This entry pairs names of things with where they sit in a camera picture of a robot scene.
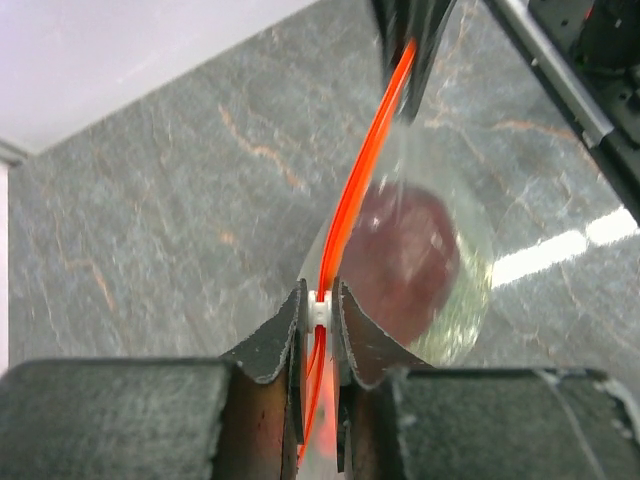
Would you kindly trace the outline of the green netted melon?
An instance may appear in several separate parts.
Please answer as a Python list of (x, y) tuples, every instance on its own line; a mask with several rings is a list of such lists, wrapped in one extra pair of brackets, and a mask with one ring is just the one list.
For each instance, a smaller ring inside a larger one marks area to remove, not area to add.
[(460, 244), (460, 270), (430, 328), (409, 351), (432, 366), (461, 365), (474, 347), (488, 310), (493, 257)]

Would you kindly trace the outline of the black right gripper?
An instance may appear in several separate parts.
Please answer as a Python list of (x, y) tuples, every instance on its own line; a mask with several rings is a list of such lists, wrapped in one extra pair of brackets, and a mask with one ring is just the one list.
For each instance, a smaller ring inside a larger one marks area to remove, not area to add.
[(639, 4), (490, 1), (491, 14), (639, 215)]

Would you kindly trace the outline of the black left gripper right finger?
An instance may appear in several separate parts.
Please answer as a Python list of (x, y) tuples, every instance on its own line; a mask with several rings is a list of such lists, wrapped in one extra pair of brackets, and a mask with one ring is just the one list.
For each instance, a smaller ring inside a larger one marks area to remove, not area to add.
[(639, 405), (585, 368), (435, 368), (332, 294), (336, 466), (348, 479), (635, 479)]

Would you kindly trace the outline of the clear orange-zipper zip bag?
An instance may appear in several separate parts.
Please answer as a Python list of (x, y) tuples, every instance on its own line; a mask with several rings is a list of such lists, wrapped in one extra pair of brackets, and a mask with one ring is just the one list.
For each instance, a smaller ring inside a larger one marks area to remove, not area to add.
[(485, 209), (416, 116), (449, 1), (376, 1), (384, 94), (334, 212), (301, 269), (309, 291), (304, 375), (303, 479), (336, 477), (338, 381), (333, 281), (405, 352), (434, 366), (474, 346), (492, 284)]

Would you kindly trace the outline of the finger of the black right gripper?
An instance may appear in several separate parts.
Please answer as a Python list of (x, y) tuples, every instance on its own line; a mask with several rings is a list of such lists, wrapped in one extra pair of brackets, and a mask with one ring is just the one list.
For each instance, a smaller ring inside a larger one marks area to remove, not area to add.
[(387, 87), (406, 47), (409, 44), (415, 47), (410, 73), (396, 110), (406, 123), (412, 123), (420, 109), (454, 5), (453, 0), (372, 1), (380, 40), (384, 87)]

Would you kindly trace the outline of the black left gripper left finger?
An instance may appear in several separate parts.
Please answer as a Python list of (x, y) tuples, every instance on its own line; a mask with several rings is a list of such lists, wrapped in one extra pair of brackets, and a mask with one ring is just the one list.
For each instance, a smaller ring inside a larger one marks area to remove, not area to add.
[(307, 287), (218, 357), (58, 358), (1, 379), (5, 479), (292, 479)]

